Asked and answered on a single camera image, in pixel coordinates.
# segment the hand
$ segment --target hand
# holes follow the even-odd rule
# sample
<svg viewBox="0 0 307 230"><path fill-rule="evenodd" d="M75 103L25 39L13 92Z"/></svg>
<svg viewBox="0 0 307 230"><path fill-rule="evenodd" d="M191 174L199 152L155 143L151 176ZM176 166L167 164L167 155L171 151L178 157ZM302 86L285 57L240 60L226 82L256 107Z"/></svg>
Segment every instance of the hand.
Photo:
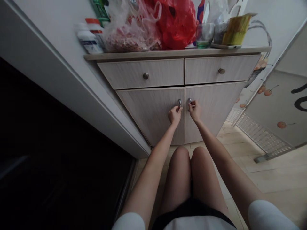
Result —
<svg viewBox="0 0 307 230"><path fill-rule="evenodd" d="M169 121L171 124L178 125L181 118L182 107L175 106L169 111Z"/></svg>
<svg viewBox="0 0 307 230"><path fill-rule="evenodd" d="M201 106L199 105L198 101L192 101L191 104L189 103L189 111L190 115L194 122L201 120Z"/></svg>

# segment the dark doorway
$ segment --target dark doorway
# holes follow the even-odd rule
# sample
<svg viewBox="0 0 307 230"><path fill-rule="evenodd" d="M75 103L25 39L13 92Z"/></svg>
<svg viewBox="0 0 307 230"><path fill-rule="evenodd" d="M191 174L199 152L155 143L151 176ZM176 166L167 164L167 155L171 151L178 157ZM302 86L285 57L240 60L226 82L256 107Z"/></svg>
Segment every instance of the dark doorway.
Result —
<svg viewBox="0 0 307 230"><path fill-rule="evenodd" d="M0 64L2 228L111 229L135 159Z"/></svg>

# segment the cabinet countertop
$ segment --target cabinet countertop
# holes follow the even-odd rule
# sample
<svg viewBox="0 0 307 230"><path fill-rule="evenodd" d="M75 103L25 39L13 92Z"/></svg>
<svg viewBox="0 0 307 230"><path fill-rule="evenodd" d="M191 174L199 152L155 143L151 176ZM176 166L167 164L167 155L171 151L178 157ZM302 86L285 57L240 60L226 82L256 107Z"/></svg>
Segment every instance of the cabinet countertop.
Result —
<svg viewBox="0 0 307 230"><path fill-rule="evenodd" d="M244 54L260 54L269 52L272 47L269 46L245 46L239 49L184 49L184 50L161 50L133 53L102 53L86 54L84 58L88 61L110 62L110 61L134 61L134 60L153 60L153 59L171 59L171 58L201 58L214 56L231 56Z"/></svg>

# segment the leg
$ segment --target leg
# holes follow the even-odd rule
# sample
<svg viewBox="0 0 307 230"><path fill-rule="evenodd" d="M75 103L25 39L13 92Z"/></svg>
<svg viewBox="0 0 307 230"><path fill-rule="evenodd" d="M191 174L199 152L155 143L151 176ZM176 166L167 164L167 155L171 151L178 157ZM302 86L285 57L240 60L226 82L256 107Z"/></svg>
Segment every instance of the leg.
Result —
<svg viewBox="0 0 307 230"><path fill-rule="evenodd" d="M191 166L194 197L229 217L209 152L197 147L192 155Z"/></svg>
<svg viewBox="0 0 307 230"><path fill-rule="evenodd" d="M191 161L185 147L178 147L169 163L159 214L173 211L191 196Z"/></svg>

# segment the wooden cabinet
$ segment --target wooden cabinet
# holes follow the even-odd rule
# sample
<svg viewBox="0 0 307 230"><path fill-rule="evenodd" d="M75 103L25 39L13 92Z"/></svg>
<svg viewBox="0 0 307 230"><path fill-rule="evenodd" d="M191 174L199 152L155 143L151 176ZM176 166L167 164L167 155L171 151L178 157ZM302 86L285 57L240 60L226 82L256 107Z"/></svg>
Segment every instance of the wooden cabinet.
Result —
<svg viewBox="0 0 307 230"><path fill-rule="evenodd" d="M260 55L187 58L185 84L246 81Z"/></svg>
<svg viewBox="0 0 307 230"><path fill-rule="evenodd" d="M149 88L117 91L127 110L147 141L155 146L168 129L168 112L181 100L185 110L184 87ZM172 145L185 143L185 119L182 116L174 133Z"/></svg>
<svg viewBox="0 0 307 230"><path fill-rule="evenodd" d="M113 89L184 84L184 59L98 63Z"/></svg>
<svg viewBox="0 0 307 230"><path fill-rule="evenodd" d="M185 87L186 104L189 98L202 107L201 120L217 135L246 81ZM201 134L188 110L185 111L185 143L202 141Z"/></svg>
<svg viewBox="0 0 307 230"><path fill-rule="evenodd" d="M217 135L256 66L271 47L185 49L86 55L104 76L151 146L169 127L168 111L181 99L183 112L172 145L201 141L188 99L202 106L202 121Z"/></svg>

